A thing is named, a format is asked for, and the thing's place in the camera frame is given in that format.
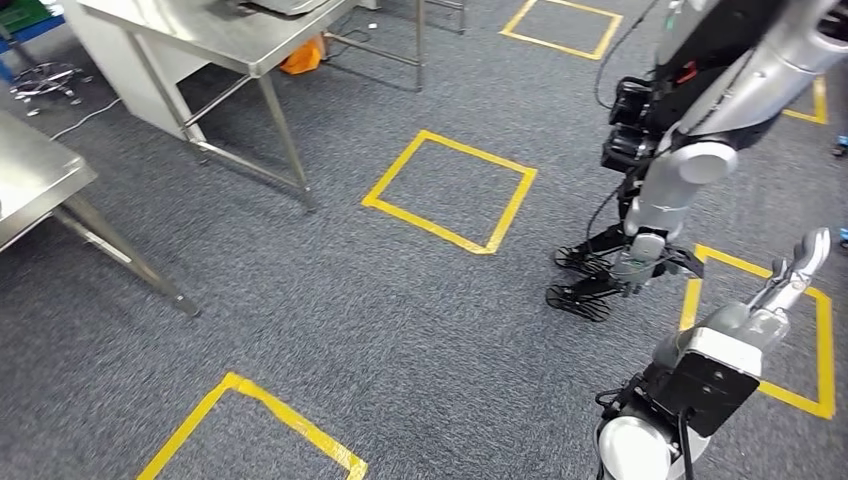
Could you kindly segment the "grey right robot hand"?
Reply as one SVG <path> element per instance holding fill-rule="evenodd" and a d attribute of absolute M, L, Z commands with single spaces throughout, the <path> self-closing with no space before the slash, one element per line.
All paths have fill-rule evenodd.
<path fill-rule="evenodd" d="M 682 366 L 686 356 L 699 355 L 759 376 L 763 354 L 788 333 L 788 311 L 826 262 L 831 246 L 827 227 L 809 231 L 794 246 L 792 259 L 780 257 L 772 262 L 770 276 L 751 298 L 730 302 L 692 327 L 667 337 L 656 347 L 653 363 L 674 370 Z"/>

